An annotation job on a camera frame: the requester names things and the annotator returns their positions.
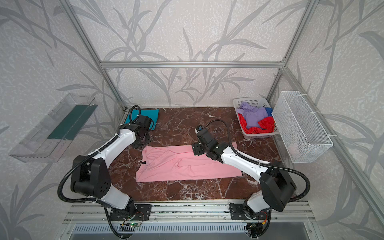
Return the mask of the pink t-shirt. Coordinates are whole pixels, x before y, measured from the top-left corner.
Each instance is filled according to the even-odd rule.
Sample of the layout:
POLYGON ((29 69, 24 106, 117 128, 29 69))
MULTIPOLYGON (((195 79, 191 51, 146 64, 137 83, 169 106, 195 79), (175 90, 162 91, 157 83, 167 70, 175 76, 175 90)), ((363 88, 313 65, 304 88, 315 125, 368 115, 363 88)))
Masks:
POLYGON ((146 146, 142 151, 142 164, 136 172, 136 181, 208 180, 242 175, 241 170, 213 161, 206 155, 195 156, 191 146, 146 146))

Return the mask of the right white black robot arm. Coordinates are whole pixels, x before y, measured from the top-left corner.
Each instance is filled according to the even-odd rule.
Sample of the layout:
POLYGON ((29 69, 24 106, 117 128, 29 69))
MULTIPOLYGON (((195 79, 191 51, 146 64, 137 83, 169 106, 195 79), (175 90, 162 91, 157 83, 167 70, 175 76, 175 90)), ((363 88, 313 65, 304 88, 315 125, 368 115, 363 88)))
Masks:
POLYGON ((246 155, 231 144, 219 143, 207 129, 196 130, 196 134, 198 141, 192 144, 194 155, 206 155, 213 161, 241 170, 260 185, 260 190, 243 202, 244 214, 249 219, 267 209, 277 212, 285 209, 296 190, 288 171, 246 155))

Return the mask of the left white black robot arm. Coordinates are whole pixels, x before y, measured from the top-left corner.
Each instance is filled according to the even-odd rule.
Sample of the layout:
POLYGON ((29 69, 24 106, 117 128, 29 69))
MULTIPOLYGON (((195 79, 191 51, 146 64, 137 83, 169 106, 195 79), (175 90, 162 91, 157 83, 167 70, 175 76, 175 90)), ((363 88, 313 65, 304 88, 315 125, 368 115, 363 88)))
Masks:
POLYGON ((106 208, 123 211, 128 215, 134 214, 134 201, 113 186, 109 167, 126 148, 142 149, 149 144, 152 126, 153 120, 141 115, 120 126, 108 142, 91 152, 90 159, 73 171, 71 191, 106 208))

